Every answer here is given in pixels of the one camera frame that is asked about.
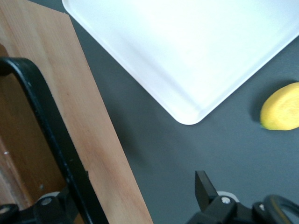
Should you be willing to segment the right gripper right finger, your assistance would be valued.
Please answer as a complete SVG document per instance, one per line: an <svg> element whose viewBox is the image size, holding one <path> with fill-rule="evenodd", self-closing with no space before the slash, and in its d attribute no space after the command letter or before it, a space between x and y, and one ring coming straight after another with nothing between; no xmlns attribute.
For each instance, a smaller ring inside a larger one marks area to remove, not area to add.
<svg viewBox="0 0 299 224"><path fill-rule="evenodd" d="M251 210L230 196L220 196L205 171L195 172L195 197L200 211L189 224L250 224Z"/></svg>

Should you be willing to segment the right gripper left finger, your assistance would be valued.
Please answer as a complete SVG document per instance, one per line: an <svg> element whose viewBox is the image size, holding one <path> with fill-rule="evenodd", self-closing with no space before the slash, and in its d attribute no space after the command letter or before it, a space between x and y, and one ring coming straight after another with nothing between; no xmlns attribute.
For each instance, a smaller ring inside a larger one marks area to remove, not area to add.
<svg viewBox="0 0 299 224"><path fill-rule="evenodd" d="M22 210L22 224L82 224L84 221L67 187L40 197L34 205Z"/></svg>

